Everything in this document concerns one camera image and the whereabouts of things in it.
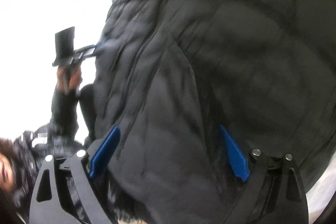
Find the person's left hand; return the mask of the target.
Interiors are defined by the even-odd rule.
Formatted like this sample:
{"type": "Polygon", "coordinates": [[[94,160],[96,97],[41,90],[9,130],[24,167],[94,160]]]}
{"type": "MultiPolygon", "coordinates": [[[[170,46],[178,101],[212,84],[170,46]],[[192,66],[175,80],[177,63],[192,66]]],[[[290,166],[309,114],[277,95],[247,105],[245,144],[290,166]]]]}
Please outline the person's left hand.
{"type": "Polygon", "coordinates": [[[56,89],[64,94],[78,90],[82,82],[80,65],[68,67],[59,66],[56,75],[56,89]]]}

